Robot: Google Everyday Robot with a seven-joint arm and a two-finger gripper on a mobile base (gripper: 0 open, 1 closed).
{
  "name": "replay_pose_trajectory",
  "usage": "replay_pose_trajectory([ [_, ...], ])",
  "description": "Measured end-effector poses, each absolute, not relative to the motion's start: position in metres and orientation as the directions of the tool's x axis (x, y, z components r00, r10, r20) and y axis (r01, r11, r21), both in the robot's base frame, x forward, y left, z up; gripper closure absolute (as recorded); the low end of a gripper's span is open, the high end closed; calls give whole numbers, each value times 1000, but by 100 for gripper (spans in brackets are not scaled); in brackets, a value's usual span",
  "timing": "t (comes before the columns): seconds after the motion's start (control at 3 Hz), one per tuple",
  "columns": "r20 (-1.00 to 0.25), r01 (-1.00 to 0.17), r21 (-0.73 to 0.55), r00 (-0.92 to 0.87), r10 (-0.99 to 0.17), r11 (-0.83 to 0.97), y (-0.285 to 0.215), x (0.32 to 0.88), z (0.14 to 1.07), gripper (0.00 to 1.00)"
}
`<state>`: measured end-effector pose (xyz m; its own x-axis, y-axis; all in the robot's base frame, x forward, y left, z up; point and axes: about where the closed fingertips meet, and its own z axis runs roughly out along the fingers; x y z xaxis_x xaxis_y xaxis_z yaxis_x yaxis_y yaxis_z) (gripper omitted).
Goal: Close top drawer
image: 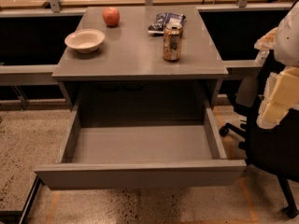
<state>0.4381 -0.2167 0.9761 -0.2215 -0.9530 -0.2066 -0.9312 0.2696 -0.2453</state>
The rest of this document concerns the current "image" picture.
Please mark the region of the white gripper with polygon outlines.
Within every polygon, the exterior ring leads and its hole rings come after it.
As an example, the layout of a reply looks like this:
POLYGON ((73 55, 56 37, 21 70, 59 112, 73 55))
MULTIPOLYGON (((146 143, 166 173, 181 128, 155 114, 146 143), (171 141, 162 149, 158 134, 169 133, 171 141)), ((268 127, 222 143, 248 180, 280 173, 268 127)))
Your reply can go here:
MULTIPOLYGON (((273 49, 277 27, 259 38, 254 48, 273 49)), ((291 108, 299 106, 299 68, 286 66, 279 74, 271 72, 266 80, 263 100, 256 123, 260 128, 273 129, 286 117, 291 108)))

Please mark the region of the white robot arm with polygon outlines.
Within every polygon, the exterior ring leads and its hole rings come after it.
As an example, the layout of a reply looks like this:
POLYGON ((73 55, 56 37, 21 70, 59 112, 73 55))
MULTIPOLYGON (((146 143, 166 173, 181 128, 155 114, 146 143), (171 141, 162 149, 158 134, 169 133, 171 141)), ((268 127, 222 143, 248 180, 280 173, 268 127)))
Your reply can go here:
POLYGON ((299 2, 254 48, 273 50, 275 60, 284 65, 281 72, 271 72, 267 78, 256 119, 260 128, 273 129, 299 105, 299 2))

